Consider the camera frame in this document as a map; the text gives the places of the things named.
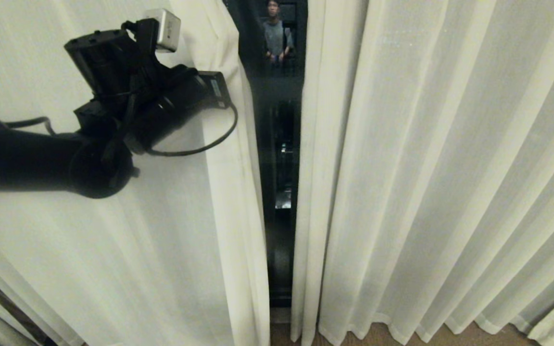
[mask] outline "man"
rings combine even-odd
[[[266,57],[272,63],[283,63],[290,50],[294,48],[292,33],[289,28],[283,27],[279,19],[279,1],[268,0],[268,20],[264,22],[264,38],[266,39]]]

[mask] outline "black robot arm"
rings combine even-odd
[[[184,65],[163,66],[155,57],[159,35],[160,22],[147,18],[68,42],[64,48],[94,93],[75,110],[81,128],[55,134],[48,118],[0,122],[0,191],[64,190],[109,197],[138,175],[132,152],[184,156],[225,140],[238,114],[224,76]],[[204,108],[233,109],[235,120],[224,136],[189,151],[152,149]],[[41,122],[50,136],[17,130]]]

